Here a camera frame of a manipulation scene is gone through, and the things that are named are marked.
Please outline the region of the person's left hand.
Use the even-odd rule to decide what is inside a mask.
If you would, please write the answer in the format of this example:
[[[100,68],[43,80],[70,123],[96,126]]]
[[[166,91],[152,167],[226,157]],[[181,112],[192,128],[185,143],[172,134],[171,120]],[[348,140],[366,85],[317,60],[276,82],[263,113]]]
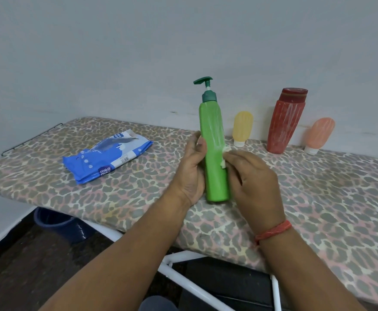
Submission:
[[[202,162],[196,165],[196,144],[202,136],[196,131],[190,136],[176,173],[168,187],[168,191],[179,197],[185,208],[193,206],[205,191],[206,183]]]

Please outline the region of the person's right hand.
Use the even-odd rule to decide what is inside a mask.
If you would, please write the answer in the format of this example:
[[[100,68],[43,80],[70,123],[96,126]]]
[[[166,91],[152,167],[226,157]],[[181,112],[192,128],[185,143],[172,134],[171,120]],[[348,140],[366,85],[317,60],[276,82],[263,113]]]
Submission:
[[[231,194],[254,235],[261,234],[286,219],[278,177],[259,156],[257,171],[251,183],[241,191],[231,189]]]

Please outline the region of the white wipe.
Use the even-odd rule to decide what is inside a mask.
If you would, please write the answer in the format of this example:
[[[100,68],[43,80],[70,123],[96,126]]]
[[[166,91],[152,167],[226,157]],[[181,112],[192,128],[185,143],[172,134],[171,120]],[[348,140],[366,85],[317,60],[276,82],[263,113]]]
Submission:
[[[222,148],[222,160],[221,160],[221,163],[220,163],[220,167],[222,169],[226,169],[227,166],[228,166],[228,161],[224,158],[224,153],[229,152],[231,150],[232,150],[231,146],[224,146]]]

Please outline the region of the green pump bottle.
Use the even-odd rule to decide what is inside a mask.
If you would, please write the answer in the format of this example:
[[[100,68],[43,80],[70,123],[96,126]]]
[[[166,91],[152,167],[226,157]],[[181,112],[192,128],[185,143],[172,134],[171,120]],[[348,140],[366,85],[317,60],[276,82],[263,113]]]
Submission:
[[[208,202],[225,202],[230,198],[226,163],[223,150],[226,148],[223,121],[217,95],[211,89],[212,77],[203,77],[194,84],[205,84],[202,103],[199,106],[199,121],[202,137],[206,141],[207,153],[204,158],[206,177],[206,199]]]

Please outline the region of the person's left forearm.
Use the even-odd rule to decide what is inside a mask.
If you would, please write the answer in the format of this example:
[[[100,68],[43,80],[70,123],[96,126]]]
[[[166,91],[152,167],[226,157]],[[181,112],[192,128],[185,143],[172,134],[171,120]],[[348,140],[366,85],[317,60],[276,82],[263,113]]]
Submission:
[[[137,311],[188,209],[201,195],[169,187],[129,231],[69,279],[39,311]]]

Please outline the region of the person's right forearm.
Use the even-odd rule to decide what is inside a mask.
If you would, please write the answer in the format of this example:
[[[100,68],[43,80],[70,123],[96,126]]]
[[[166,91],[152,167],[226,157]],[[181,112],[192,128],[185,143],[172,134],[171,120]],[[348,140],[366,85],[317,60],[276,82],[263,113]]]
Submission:
[[[367,311],[295,229],[259,247],[294,311]]]

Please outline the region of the yellow squeeze tube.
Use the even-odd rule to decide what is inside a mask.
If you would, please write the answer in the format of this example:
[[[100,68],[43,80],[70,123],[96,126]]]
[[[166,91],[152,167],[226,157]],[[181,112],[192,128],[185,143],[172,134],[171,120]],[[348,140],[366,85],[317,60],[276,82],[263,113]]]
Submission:
[[[237,148],[245,146],[253,127],[253,115],[248,111],[240,111],[234,118],[233,123],[233,145]]]

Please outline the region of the red bottle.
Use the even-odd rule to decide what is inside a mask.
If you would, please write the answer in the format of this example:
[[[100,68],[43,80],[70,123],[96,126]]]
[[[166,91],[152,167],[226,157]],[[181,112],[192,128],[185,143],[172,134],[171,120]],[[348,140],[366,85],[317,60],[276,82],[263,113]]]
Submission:
[[[288,146],[306,105],[307,89],[283,88],[272,114],[267,151],[282,154]]]

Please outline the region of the red thread wristband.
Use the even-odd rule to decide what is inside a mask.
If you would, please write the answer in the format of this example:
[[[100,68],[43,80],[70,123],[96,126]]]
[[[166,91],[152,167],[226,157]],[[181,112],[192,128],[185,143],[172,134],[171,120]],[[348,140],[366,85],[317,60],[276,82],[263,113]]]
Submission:
[[[291,228],[292,228],[291,222],[289,220],[284,220],[283,222],[276,225],[275,227],[268,229],[261,234],[256,235],[255,239],[254,239],[255,245],[259,246],[259,244],[262,240],[266,240],[266,239],[269,239],[269,238],[274,237],[276,235],[280,235],[281,233],[283,233],[283,232],[285,232],[285,231],[287,231]]]

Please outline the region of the leopard print ironing board cover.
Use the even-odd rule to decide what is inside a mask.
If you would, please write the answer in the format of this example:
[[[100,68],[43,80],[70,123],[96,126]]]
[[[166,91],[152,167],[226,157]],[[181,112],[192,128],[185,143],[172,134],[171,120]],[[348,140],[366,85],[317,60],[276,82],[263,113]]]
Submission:
[[[151,141],[139,157],[77,185],[62,164],[116,133],[133,130]],[[163,193],[192,131],[83,117],[59,124],[0,158],[0,196],[127,231]],[[378,304],[378,159],[343,152],[311,156],[297,146],[282,155],[261,141],[244,150],[278,175],[285,214],[295,230],[355,296]],[[176,246],[264,270],[254,237],[233,202],[193,206]]]

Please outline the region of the peach squeeze tube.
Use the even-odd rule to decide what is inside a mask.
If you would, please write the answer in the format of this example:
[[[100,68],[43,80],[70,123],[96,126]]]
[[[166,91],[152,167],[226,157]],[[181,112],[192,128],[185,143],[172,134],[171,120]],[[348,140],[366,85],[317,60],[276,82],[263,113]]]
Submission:
[[[332,131],[335,128],[335,121],[332,118],[320,118],[315,121],[305,137],[304,152],[315,155],[325,145]]]

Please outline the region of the blue wet wipes packet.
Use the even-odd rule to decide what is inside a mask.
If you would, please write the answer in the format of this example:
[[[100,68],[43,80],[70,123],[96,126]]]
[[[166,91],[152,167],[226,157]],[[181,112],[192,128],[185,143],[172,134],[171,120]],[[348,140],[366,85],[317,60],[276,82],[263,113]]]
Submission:
[[[77,184],[86,184],[142,155],[153,141],[131,129],[114,134],[83,149],[77,155],[64,156],[62,163],[74,176]]]

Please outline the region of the person's knee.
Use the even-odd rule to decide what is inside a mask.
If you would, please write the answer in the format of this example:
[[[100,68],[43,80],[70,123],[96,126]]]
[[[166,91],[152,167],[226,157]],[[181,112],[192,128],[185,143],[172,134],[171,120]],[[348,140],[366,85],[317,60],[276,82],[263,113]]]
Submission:
[[[150,296],[142,301],[138,311],[179,311],[179,309],[165,297]]]

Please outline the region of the blue bucket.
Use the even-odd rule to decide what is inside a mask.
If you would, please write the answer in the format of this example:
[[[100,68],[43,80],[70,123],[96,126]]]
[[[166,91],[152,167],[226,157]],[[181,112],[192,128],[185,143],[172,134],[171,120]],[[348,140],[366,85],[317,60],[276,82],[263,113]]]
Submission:
[[[93,227],[81,219],[51,209],[37,207],[33,219],[38,226],[56,233],[70,244],[85,241],[96,233]]]

